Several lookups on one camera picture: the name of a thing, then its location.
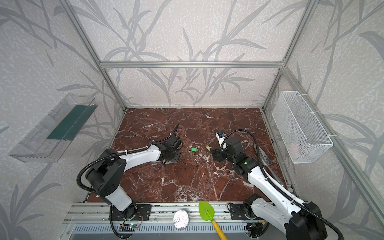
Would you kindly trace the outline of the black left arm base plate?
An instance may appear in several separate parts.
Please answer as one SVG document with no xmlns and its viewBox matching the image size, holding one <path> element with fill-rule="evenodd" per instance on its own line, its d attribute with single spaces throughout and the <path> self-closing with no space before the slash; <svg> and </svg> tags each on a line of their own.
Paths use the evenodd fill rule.
<svg viewBox="0 0 384 240">
<path fill-rule="evenodd" d="M 150 204 L 131 204 L 126 210 L 119 211 L 114 205 L 110 206 L 109 220 L 112 221 L 148 221 L 150 218 L 152 205 Z"/>
</svg>

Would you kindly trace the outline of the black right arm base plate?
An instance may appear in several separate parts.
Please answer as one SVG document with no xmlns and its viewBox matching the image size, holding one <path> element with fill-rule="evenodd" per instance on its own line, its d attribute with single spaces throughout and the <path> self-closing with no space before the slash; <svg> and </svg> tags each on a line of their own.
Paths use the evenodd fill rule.
<svg viewBox="0 0 384 240">
<path fill-rule="evenodd" d="M 252 220 L 251 208 L 245 204 L 228 203 L 227 209 L 230 212 L 231 220 Z"/>
</svg>

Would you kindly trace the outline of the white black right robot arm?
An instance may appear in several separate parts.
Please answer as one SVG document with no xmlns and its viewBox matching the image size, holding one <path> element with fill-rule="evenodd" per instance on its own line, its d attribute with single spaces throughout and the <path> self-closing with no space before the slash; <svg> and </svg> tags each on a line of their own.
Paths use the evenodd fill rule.
<svg viewBox="0 0 384 240">
<path fill-rule="evenodd" d="M 256 186 L 270 201 L 255 195 L 248 198 L 247 214 L 262 218 L 285 234 L 288 240 L 324 240 L 328 237 L 325 223 L 318 218 L 320 208 L 306 204 L 286 190 L 263 168 L 258 160 L 248 157 L 237 138 L 218 137 L 219 148 L 211 149 L 215 161 L 229 161 L 233 170 Z"/>
</svg>

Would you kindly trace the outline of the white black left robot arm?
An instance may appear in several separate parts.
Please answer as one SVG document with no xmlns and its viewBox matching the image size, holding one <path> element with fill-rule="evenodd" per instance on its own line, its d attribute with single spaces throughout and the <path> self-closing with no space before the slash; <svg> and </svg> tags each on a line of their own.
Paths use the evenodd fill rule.
<svg viewBox="0 0 384 240">
<path fill-rule="evenodd" d="M 178 127 L 179 124 L 176 124 L 168 137 L 153 141 L 143 148 L 120 152 L 105 150 L 97 160 L 80 170 L 78 186 L 96 194 L 121 213 L 132 210 L 134 201 L 120 185 L 124 173 L 146 163 L 160 162 L 164 166 L 177 163 L 180 158 L 179 148 L 183 145 L 177 135 Z"/>
</svg>

